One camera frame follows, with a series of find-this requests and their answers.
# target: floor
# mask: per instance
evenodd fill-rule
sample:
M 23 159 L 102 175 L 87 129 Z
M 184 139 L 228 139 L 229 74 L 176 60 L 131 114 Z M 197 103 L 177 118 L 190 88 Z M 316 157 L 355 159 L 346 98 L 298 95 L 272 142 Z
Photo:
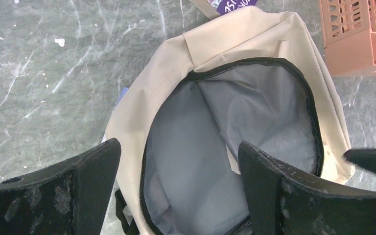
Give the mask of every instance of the floor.
M 323 51 L 318 1 L 258 6 L 298 12 Z M 100 143 L 120 89 L 164 40 L 206 21 L 189 0 L 0 0 L 0 182 Z M 376 77 L 334 82 L 352 146 L 376 147 Z M 376 191 L 376 176 L 357 170 L 348 185 Z M 123 234 L 113 206 L 103 235 Z

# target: pink plastic crate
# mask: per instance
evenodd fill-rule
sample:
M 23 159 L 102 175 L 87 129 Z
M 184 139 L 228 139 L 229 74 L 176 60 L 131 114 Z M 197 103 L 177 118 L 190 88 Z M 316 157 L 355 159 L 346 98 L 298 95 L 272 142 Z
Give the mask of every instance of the pink plastic crate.
M 376 76 L 376 0 L 319 0 L 332 76 Z

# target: blurred black object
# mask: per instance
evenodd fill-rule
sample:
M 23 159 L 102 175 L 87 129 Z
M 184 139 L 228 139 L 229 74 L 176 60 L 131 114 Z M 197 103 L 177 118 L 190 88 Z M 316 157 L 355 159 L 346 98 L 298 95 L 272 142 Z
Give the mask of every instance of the blurred black object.
M 255 235 L 376 235 L 376 192 L 321 179 L 245 141 L 238 156 Z M 376 173 L 375 150 L 345 156 Z
M 0 183 L 0 235 L 98 235 L 112 193 L 120 143 Z

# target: purple label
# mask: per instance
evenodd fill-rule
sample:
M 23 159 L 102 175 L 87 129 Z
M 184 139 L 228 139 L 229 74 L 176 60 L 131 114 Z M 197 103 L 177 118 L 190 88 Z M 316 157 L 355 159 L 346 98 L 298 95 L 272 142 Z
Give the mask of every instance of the purple label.
M 256 5 L 258 0 L 222 0 L 217 8 L 221 15 L 227 14 L 237 8 Z

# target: gray lining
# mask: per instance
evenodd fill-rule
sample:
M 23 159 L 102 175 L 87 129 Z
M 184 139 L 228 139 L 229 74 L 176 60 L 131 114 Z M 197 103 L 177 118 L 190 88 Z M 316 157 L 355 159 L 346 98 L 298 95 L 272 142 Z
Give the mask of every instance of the gray lining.
M 224 235 L 248 216 L 241 176 L 226 149 L 238 161 L 243 140 L 313 172 L 306 94 L 283 67 L 240 66 L 176 87 L 146 146 L 144 199 L 164 235 Z

